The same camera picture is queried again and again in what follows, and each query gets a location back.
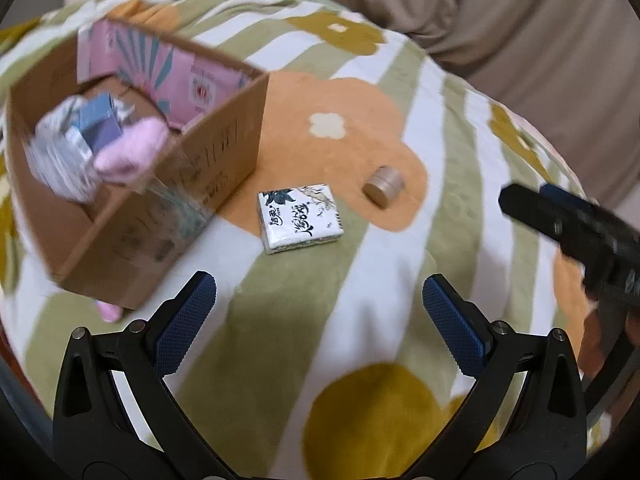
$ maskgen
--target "blue gripper pad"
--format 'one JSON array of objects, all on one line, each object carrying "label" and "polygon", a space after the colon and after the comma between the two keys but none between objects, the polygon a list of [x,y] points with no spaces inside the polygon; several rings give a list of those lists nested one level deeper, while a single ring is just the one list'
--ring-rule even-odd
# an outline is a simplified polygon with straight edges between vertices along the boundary
[{"label": "blue gripper pad", "polygon": [[541,186],[540,195],[570,209],[579,209],[587,213],[592,210],[591,202],[587,202],[579,196],[569,193],[561,187],[554,186],[553,184],[544,184]]},{"label": "blue gripper pad", "polygon": [[456,360],[460,371],[478,378],[486,366],[493,338],[478,308],[464,301],[441,274],[422,286],[422,304]]},{"label": "blue gripper pad", "polygon": [[154,370],[160,377],[176,372],[214,303],[216,280],[198,272],[175,299],[162,304],[161,309],[168,304],[175,312],[155,340]]}]

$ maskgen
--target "open cardboard box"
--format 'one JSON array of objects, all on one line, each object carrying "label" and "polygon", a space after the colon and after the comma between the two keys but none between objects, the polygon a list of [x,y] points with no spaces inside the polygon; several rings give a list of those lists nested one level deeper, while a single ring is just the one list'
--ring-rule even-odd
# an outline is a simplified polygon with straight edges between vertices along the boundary
[{"label": "open cardboard box", "polygon": [[8,91],[9,176],[28,228],[50,276],[62,288],[137,308],[204,227],[185,229],[187,213],[204,220],[254,170],[268,75],[219,51],[135,25],[183,51],[238,70],[248,82],[222,106],[188,126],[135,186],[102,186],[95,203],[57,197],[34,179],[24,148],[38,120],[72,94],[99,90],[159,114],[136,89],[113,77],[78,83],[78,37],[63,41]]}]

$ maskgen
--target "metal bolt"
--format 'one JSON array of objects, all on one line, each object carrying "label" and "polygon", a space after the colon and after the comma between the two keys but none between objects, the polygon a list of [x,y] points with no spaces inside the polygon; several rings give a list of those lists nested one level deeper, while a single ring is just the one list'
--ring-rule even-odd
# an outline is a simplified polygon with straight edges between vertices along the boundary
[{"label": "metal bolt", "polygon": [[73,339],[82,339],[84,334],[86,334],[86,328],[84,326],[79,326],[71,333],[71,337]]},{"label": "metal bolt", "polygon": [[509,325],[502,320],[494,321],[491,325],[498,334],[504,335],[509,331]]},{"label": "metal bolt", "polygon": [[135,319],[129,323],[129,332],[137,334],[145,329],[146,321],[144,319]]},{"label": "metal bolt", "polygon": [[558,339],[558,341],[564,341],[566,339],[566,333],[560,328],[553,329],[551,333],[556,339]]}]

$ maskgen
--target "striped blanket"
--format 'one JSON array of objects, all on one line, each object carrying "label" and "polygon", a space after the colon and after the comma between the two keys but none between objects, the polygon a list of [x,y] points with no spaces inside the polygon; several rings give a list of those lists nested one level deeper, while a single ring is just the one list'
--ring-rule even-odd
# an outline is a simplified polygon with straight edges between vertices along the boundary
[{"label": "striped blanket", "polygon": [[[79,25],[113,12],[273,71],[258,170],[218,212],[145,306],[115,326],[89,298],[59,290],[12,206],[0,164],[2,324],[50,411],[66,342],[148,319],[196,270],[218,302],[166,378],[204,438],[241,475],[342,480],[399,475],[468,392],[425,313],[434,272],[490,319],[521,332],[564,327],[574,348],[587,312],[580,270],[505,218],[517,180],[581,193],[529,123],[449,75],[405,36],[329,0],[91,0],[43,17],[0,57],[0,93]],[[324,126],[312,117],[337,114]],[[340,124],[340,134],[326,123]],[[331,142],[312,148],[317,136]],[[402,200],[361,194],[360,160],[402,171]],[[266,255],[255,191],[330,184],[340,241]],[[153,437],[116,374],[142,439]],[[506,423],[519,384],[484,444]]]}]

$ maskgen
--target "blanket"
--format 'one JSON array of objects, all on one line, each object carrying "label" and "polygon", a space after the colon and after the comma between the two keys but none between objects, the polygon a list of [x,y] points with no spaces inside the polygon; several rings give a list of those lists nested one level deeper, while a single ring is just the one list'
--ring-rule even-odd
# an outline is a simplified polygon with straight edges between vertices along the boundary
[{"label": "blanket", "polygon": [[[588,303],[580,269],[505,218],[507,183],[582,194],[522,118],[449,75],[402,34],[330,0],[91,0],[44,16],[0,57],[0,94],[78,27],[107,12],[216,47],[272,71],[258,168],[220,208],[146,304],[116,324],[59,290],[12,205],[0,158],[0,316],[51,412],[70,332],[148,319],[196,270],[218,283],[212,313],[165,380],[204,438],[243,476],[393,477],[425,449],[472,381],[422,307],[441,272],[490,319],[520,332],[561,326],[577,351]],[[407,183],[381,210],[360,192],[361,160]],[[344,235],[267,255],[258,190],[327,183]],[[153,442],[124,376],[139,436]],[[483,445],[508,420],[512,387]]]}]

